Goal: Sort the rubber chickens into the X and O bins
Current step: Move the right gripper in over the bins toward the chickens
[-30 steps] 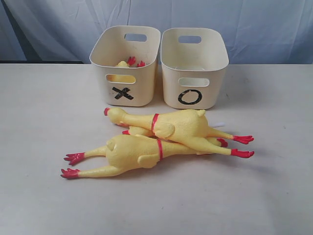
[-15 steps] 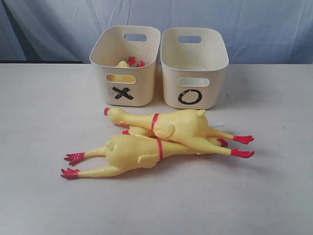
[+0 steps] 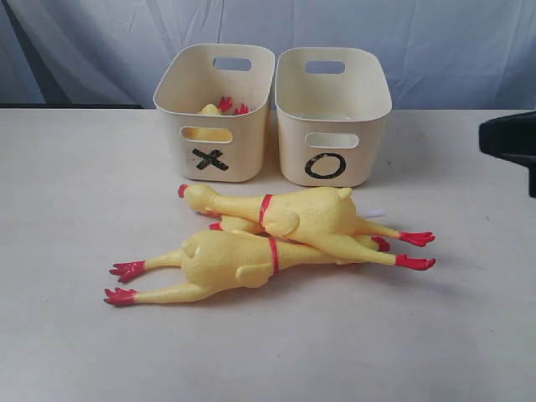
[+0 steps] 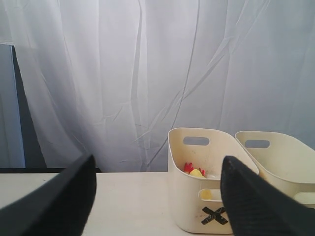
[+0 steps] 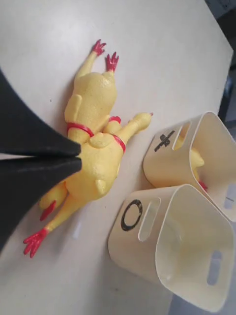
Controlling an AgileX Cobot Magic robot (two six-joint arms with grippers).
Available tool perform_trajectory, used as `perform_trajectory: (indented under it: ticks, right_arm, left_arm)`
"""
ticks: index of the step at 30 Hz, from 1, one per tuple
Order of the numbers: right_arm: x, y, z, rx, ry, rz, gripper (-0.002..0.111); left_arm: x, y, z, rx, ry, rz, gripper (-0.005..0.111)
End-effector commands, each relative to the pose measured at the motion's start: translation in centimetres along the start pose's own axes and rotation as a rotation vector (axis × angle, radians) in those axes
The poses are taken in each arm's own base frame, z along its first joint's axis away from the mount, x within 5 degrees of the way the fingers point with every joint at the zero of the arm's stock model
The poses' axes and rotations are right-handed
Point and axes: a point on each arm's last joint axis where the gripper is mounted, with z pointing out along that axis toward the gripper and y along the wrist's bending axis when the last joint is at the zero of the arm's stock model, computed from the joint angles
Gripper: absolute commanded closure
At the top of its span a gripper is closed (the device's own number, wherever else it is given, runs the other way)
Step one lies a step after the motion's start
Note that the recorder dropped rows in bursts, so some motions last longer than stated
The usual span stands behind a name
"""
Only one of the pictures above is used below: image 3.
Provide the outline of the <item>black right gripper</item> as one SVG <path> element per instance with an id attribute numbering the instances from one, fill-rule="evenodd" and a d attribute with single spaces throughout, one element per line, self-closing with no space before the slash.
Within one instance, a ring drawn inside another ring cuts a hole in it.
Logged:
<path id="1" fill-rule="evenodd" d="M 478 127 L 480 151 L 528 169 L 528 195 L 535 198 L 535 111 L 501 116 Z"/>

